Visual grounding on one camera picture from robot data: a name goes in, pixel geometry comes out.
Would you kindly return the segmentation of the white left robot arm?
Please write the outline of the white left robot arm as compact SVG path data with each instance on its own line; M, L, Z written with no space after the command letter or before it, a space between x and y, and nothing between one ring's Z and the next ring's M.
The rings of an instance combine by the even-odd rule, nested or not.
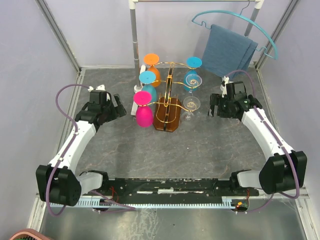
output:
M47 204L75 206L80 197L94 190L99 195L110 191L108 174L90 170L76 176L79 160L90 140L99 128L127 114L119 94L111 95L105 90L92 90L89 101L75 116L73 127L57 155L36 172L39 195Z

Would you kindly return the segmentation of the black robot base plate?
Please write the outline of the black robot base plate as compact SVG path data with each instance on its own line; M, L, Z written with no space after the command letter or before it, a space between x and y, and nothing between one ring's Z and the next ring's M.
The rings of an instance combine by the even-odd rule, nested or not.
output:
M121 204L221 203L222 197L257 197L258 190L218 178L114 178L97 190Z

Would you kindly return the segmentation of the clear wine glass front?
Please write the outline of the clear wine glass front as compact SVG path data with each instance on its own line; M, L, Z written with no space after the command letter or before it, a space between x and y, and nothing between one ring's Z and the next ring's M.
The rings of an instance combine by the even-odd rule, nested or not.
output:
M195 96L187 96L183 100L183 106L186 110L182 113L181 119L183 121L190 121L195 116L195 111L200 108L201 102Z

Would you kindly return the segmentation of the clear wine glass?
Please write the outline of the clear wine glass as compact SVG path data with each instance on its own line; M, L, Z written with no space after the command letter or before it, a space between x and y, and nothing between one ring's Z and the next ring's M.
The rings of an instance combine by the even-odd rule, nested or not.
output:
M201 102L195 96L187 96L183 100L183 106L186 110L182 113L181 119L183 121L190 121L195 116L195 111L200 108Z
M189 92L189 93L193 93L194 91L196 91L200 85L202 84L202 78L197 75L197 74L189 74L186 78L185 78L185 89Z

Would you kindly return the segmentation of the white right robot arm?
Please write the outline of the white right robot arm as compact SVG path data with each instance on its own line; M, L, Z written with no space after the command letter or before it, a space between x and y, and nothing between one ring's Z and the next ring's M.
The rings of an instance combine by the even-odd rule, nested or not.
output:
M209 116L237 119L254 136L263 151L266 163L261 170L240 170L232 173L229 191L236 196L247 188L263 190L266 194L284 194L295 190L300 194L304 185L307 156L295 151L271 125L260 102L247 94L242 81L232 82L228 77L222 80L221 93L210 96Z

